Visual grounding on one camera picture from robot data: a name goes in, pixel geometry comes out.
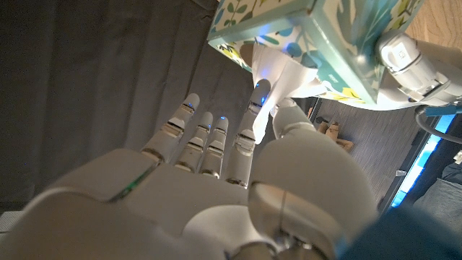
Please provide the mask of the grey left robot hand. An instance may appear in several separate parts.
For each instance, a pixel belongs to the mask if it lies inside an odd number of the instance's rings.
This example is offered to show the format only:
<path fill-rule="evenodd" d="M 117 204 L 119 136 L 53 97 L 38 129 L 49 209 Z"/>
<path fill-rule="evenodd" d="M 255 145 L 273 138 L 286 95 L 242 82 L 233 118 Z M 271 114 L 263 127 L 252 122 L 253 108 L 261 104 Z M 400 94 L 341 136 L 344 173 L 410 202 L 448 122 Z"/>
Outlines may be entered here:
<path fill-rule="evenodd" d="M 379 37 L 375 55 L 388 70 L 379 90 L 381 109 L 439 107 L 461 100 L 460 50 L 391 30 Z"/>

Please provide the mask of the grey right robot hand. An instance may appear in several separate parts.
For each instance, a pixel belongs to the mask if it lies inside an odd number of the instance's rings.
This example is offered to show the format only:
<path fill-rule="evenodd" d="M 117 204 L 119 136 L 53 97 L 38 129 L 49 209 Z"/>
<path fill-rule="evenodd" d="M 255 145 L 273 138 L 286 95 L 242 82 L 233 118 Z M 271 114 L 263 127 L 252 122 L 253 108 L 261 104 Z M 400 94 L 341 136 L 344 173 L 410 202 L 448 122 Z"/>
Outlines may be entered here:
<path fill-rule="evenodd" d="M 3 259 L 337 259 L 378 216 L 364 173 L 294 101 L 256 83 L 232 148 L 228 121 L 190 94 L 135 152 L 62 176 L 1 236 Z"/>

